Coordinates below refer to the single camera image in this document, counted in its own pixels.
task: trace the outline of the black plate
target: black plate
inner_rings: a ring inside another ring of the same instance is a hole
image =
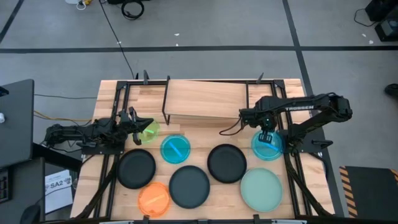
[[[170,196],[182,208],[196,208],[203,204],[210,193],[210,182],[199,167],[184,166],[172,175]]]
[[[134,149],[121,158],[117,177],[123,186],[139,189],[152,180],[155,170],[154,157],[143,149]]]
[[[235,183],[246,173],[247,163],[243,152],[236,146],[216,146],[207,158],[210,174],[221,183]]]

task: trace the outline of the wooden plank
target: wooden plank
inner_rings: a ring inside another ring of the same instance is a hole
[[[238,118],[242,108],[246,108],[245,84],[169,81],[166,114]]]
[[[300,80],[286,80],[285,83],[287,92],[289,92],[289,97],[303,95]],[[115,88],[116,81],[101,82],[95,109],[96,118],[110,115]],[[162,115],[164,90],[164,86],[132,86],[129,93],[128,106],[133,106],[137,110],[138,116],[143,118],[152,117],[160,123],[160,133],[155,141],[141,146],[136,146],[132,139],[129,138],[126,141],[126,150],[130,151],[135,148],[143,148],[148,150],[155,157],[157,170],[153,181],[159,181],[168,185],[170,176],[179,167],[195,165],[201,167],[207,173],[210,179],[211,190],[208,199],[202,206],[188,210],[180,208],[172,202],[170,210],[164,216],[157,219],[252,219],[253,214],[257,213],[261,218],[294,217],[284,159],[281,157],[275,161],[266,162],[258,159],[253,154],[251,150],[251,138],[257,131],[256,129],[246,127],[241,133],[235,136],[220,136],[218,132],[230,127],[236,122],[236,119],[196,116],[172,116],[171,123],[167,126]],[[250,104],[255,103],[264,95],[271,95],[271,89],[269,89],[267,85],[249,86]],[[299,123],[301,120],[304,121],[308,119],[308,117],[308,113],[298,114],[294,116],[294,121]],[[183,134],[190,141],[192,147],[191,154],[183,164],[169,164],[165,162],[160,155],[160,144],[169,134]],[[206,166],[208,153],[215,146],[224,143],[233,144],[243,151],[248,162],[248,169],[265,167],[273,171],[279,177],[283,185],[284,196],[281,205],[277,209],[269,213],[256,212],[243,202],[239,191],[239,183],[221,184],[212,178]],[[333,213],[333,206],[322,162],[309,155],[301,155],[303,171],[308,188],[314,194],[315,198],[317,198],[329,212]],[[78,215],[94,194],[98,186],[102,157],[103,156],[95,156],[96,159],[93,158],[91,161],[88,161],[82,168],[80,178],[83,177],[83,179],[81,179],[83,181],[79,181],[78,183],[71,217]],[[139,192],[140,190],[126,189],[119,182],[116,182],[112,214],[113,220],[142,219],[142,213],[137,208],[137,196]],[[300,208],[303,208],[301,197],[298,197],[298,202]],[[105,206],[106,202],[103,200],[102,207]]]

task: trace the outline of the yellow cable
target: yellow cable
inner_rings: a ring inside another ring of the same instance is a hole
[[[77,121],[77,122],[84,122],[84,121],[91,121],[91,119],[68,119],[68,118],[51,118],[47,115],[44,115],[40,112],[38,112],[37,110],[34,110],[35,113],[37,113],[38,115],[46,118],[46,119],[51,119],[51,120],[56,120],[56,121]]]

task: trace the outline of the gray floor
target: gray floor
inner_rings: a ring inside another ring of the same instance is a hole
[[[380,42],[372,27],[353,22],[355,10],[368,2],[289,0],[300,45],[396,45]],[[104,5],[125,47],[293,46],[282,0],[152,0],[144,4],[146,11],[137,21],[127,21],[116,6]],[[15,0],[0,2],[1,27],[15,5]],[[358,20],[369,22],[363,12]],[[45,4],[25,0],[0,43],[0,49],[83,47],[118,47],[98,1],[77,11],[64,0]],[[314,93],[344,95],[354,111],[352,120],[325,127],[326,138],[335,142],[330,147],[334,170],[341,165],[398,169],[398,102],[383,93],[386,85],[398,82],[398,52],[303,55]],[[262,72],[264,78],[302,77],[294,51],[128,52],[126,57],[135,72],[146,69],[151,78],[257,78]],[[96,96],[101,80],[128,79],[131,74],[121,53],[0,54],[0,85],[25,78],[35,80],[36,93]],[[94,100],[35,98],[35,110],[49,116],[86,119],[94,106]],[[41,142],[53,123],[35,118],[34,141]],[[345,201],[342,191],[340,197]],[[47,218],[65,218],[69,212],[64,209]]]

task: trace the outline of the wooden table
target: wooden table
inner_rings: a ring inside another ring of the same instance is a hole
[[[299,79],[285,79],[287,97],[304,96],[303,88]],[[98,99],[94,110],[94,119],[109,117],[112,112],[116,80],[101,82]],[[260,218],[293,218],[292,200],[290,198],[287,173],[283,156],[268,162],[257,158],[251,149],[251,139],[258,130],[246,127],[235,136],[220,136],[222,129],[226,129],[236,122],[233,118],[209,118],[197,116],[172,115],[170,124],[166,125],[162,115],[162,103],[164,99],[164,85],[133,86],[129,93],[128,106],[133,106],[138,116],[142,118],[154,118],[160,123],[159,137],[149,143],[136,146],[132,138],[126,141],[126,151],[135,148],[143,148],[154,157],[157,165],[155,177],[152,181],[169,184],[170,176],[181,166],[195,165],[202,168],[210,180],[210,195],[206,202],[198,208],[184,209],[171,203],[168,212],[160,218],[163,220],[197,220],[197,219],[252,219],[254,214]],[[265,95],[272,95],[269,85],[249,85],[249,105],[253,107],[255,102]],[[121,110],[124,92],[122,90],[119,99]],[[294,123],[301,123],[309,118],[308,111],[297,111],[292,113]],[[183,134],[189,139],[192,150],[188,159],[181,164],[169,164],[160,155],[160,144],[170,134]],[[208,172],[206,161],[209,152],[217,145],[229,143],[239,147],[248,162],[248,169],[264,167],[275,173],[283,185],[282,203],[272,212],[261,213],[249,208],[241,198],[239,182],[235,184],[222,184],[216,181]],[[113,158],[109,158],[111,167]],[[323,207],[334,213],[331,197],[326,182],[323,164],[321,161],[301,153],[301,161],[307,187]],[[73,203],[71,217],[78,215],[90,201],[98,188],[103,156],[97,155],[89,160],[80,172],[75,201]],[[101,213],[105,214],[108,190],[102,199]],[[305,214],[302,194],[296,185],[297,197],[301,214]],[[142,220],[143,214],[137,207],[137,196],[139,190],[131,190],[116,182],[114,195],[112,220]]]

